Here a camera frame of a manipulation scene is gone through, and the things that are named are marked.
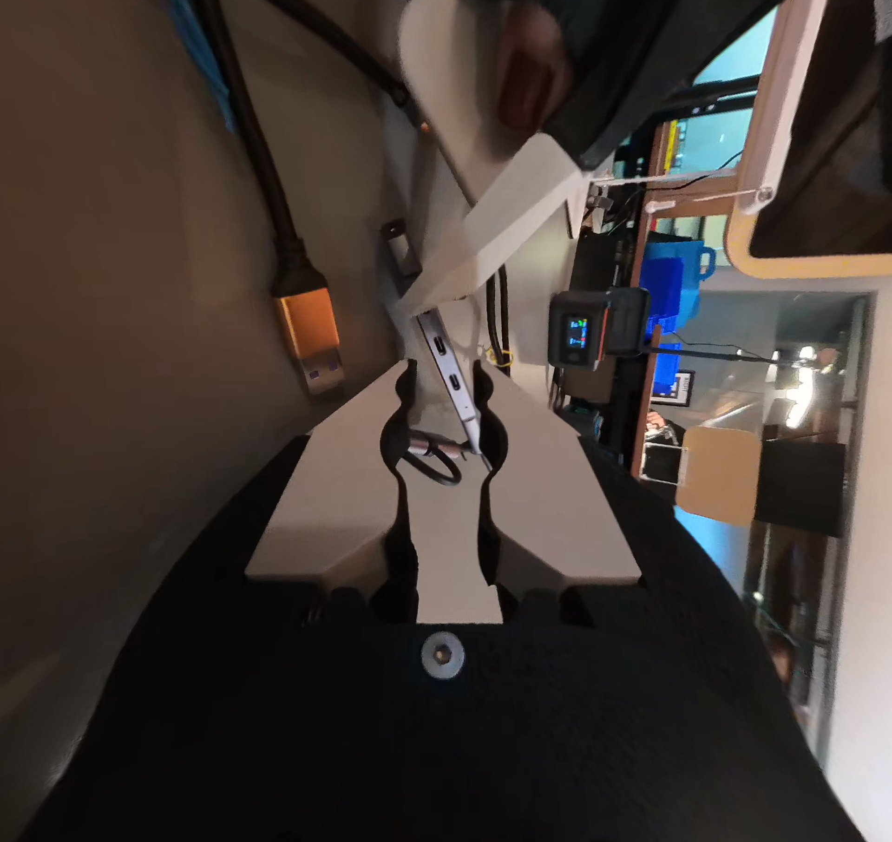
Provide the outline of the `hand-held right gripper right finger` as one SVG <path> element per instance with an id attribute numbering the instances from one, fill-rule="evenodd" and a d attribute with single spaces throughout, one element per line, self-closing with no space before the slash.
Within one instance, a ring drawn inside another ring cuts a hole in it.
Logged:
<path id="1" fill-rule="evenodd" d="M 489 472 L 477 557 L 502 609 L 529 592 L 631 586 L 641 569 L 580 437 L 512 378 L 476 361 L 474 404 Z"/>

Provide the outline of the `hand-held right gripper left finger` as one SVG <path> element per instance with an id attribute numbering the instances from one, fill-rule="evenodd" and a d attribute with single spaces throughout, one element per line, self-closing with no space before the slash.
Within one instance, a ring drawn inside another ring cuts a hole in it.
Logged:
<path id="1" fill-rule="evenodd" d="M 318 424 L 245 569 L 264 582 L 358 591 L 375 613 L 418 612 L 406 479 L 417 362 L 402 359 Z"/>

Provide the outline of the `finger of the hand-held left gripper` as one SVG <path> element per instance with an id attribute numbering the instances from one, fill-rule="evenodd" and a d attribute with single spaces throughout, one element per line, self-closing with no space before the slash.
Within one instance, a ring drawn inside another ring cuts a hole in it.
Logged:
<path id="1" fill-rule="evenodd" d="M 460 224 L 440 239 L 399 302 L 421 314 L 478 290 L 559 209 L 577 236 L 584 219 L 584 171 L 549 134 L 535 134 Z"/>

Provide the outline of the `silver usb hub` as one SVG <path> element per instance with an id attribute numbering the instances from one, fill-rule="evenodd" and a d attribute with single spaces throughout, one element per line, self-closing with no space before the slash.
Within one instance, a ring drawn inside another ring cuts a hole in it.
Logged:
<path id="1" fill-rule="evenodd" d="M 381 226 L 380 235 L 397 293 L 397 316 L 410 319 L 423 337 L 464 430 L 465 451 L 481 456 L 481 425 L 472 390 L 468 387 L 459 366 L 458 356 L 439 309 L 416 312 L 400 304 L 422 271 L 418 256 L 408 238 L 407 223 L 403 218 L 388 221 Z"/>

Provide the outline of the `person's left hand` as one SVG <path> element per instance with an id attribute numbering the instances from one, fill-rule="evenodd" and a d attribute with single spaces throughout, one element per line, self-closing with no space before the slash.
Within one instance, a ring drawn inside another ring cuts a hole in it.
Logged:
<path id="1" fill-rule="evenodd" d="M 565 100 L 574 67 L 554 16 L 533 0 L 514 0 L 496 58 L 496 112 L 510 133 L 530 136 Z"/>

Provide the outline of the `lit monitor screen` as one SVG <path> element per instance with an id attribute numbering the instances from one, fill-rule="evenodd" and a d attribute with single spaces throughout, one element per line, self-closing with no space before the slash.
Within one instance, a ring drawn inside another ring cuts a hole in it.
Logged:
<path id="1" fill-rule="evenodd" d="M 766 14 L 728 48 L 723 50 L 694 79 L 694 85 L 729 82 L 761 75 L 774 30 L 777 10 Z"/>
<path id="2" fill-rule="evenodd" d="M 666 171 L 692 175 L 738 162 L 748 135 L 752 110 L 674 120 L 667 146 Z"/>

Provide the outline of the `small framed sign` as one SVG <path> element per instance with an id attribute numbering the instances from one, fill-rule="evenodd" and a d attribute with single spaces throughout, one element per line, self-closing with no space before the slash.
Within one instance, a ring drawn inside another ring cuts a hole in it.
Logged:
<path id="1" fill-rule="evenodd" d="M 666 378 L 654 377 L 650 401 L 653 404 L 688 408 L 692 401 L 695 373 L 678 370 Z"/>

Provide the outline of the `tan rounded panel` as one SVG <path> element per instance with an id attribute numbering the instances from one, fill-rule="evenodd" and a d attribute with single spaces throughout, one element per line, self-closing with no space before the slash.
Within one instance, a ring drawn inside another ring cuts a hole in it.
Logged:
<path id="1" fill-rule="evenodd" d="M 676 504 L 686 513 L 739 527 L 754 520 L 762 442 L 748 431 L 687 429 Z"/>

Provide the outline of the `blue plastic container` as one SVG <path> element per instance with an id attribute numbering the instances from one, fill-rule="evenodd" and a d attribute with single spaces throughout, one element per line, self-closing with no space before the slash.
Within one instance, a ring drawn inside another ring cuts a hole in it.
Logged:
<path id="1" fill-rule="evenodd" d="M 650 296 L 646 335 L 656 326 L 676 333 L 699 310 L 700 284 L 716 269 L 717 252 L 702 241 L 651 233 L 644 249 L 639 286 Z"/>

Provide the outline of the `black box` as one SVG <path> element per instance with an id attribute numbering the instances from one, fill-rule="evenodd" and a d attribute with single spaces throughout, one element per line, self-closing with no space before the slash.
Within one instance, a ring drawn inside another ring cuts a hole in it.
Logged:
<path id="1" fill-rule="evenodd" d="M 762 447 L 754 519 L 840 538 L 844 527 L 846 446 L 775 439 Z"/>

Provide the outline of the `blue plastic sheet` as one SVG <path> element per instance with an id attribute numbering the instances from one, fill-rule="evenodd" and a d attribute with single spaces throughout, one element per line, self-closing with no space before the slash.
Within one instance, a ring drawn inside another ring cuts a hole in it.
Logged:
<path id="1" fill-rule="evenodd" d="M 203 76 L 229 133 L 236 134 L 236 117 L 229 88 L 217 64 L 217 57 L 201 23 L 195 0 L 166 0 L 167 10 L 181 44 Z"/>

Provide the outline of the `dark board with pale frame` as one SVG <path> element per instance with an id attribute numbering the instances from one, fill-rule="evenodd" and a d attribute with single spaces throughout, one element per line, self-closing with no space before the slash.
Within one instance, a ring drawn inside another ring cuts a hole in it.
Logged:
<path id="1" fill-rule="evenodd" d="M 761 280 L 890 277 L 890 0 L 787 0 L 724 235 Z"/>

